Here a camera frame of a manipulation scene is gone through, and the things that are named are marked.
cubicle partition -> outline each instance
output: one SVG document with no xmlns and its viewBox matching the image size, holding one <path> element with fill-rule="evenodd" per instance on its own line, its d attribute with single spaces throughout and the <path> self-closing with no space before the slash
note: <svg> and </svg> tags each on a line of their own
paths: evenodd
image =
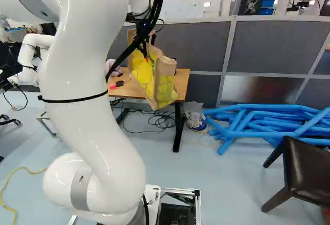
<svg viewBox="0 0 330 225">
<path fill-rule="evenodd" d="M 169 22 L 156 46 L 191 70 L 187 101 L 330 106 L 330 19 L 233 16 Z M 124 26 L 108 57 L 127 47 Z"/>
</svg>

blue box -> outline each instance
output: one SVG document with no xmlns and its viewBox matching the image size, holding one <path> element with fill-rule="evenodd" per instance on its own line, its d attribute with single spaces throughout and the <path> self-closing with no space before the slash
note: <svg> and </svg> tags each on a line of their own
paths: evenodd
<svg viewBox="0 0 330 225">
<path fill-rule="evenodd" d="M 273 7 L 275 0 L 261 0 L 261 7 Z"/>
<path fill-rule="evenodd" d="M 261 8 L 259 11 L 259 15 L 273 15 L 274 13 L 273 8 Z"/>
</svg>

chair leg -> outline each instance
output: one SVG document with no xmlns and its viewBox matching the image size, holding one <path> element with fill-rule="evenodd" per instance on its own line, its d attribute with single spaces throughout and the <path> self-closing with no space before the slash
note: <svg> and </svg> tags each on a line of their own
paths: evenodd
<svg viewBox="0 0 330 225">
<path fill-rule="evenodd" d="M 280 143 L 276 149 L 268 156 L 263 164 L 263 167 L 268 168 L 283 152 L 283 143 Z"/>
<path fill-rule="evenodd" d="M 276 193 L 270 200 L 268 200 L 262 207 L 262 212 L 269 212 L 272 209 L 276 208 L 280 204 L 287 201 L 289 198 L 292 197 L 292 194 L 287 190 L 286 187 L 284 187 L 282 190 L 280 190 L 278 193 Z"/>
</svg>

yellow bag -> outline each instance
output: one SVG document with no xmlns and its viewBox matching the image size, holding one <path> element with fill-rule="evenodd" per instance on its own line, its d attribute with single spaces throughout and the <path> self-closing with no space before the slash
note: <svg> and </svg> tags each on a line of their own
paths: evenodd
<svg viewBox="0 0 330 225">
<path fill-rule="evenodd" d="M 128 31 L 128 44 L 131 44 L 136 29 Z M 178 97 L 174 88 L 176 61 L 166 57 L 163 52 L 146 44 L 148 56 L 144 59 L 139 50 L 128 57 L 131 78 L 139 84 L 145 98 L 153 110 L 161 109 L 173 103 Z"/>
</svg>

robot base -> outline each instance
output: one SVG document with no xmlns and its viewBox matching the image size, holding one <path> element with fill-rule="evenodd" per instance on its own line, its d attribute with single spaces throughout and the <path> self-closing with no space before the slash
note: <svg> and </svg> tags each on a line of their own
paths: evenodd
<svg viewBox="0 0 330 225">
<path fill-rule="evenodd" d="M 200 190 L 146 185 L 144 194 L 148 201 L 149 225 L 201 225 Z M 171 197 L 182 204 L 167 203 L 162 200 L 164 196 Z M 78 217 L 74 215 L 68 225 L 78 225 L 77 221 Z M 134 221 L 134 225 L 145 225 L 144 216 L 140 221 Z"/>
</svg>

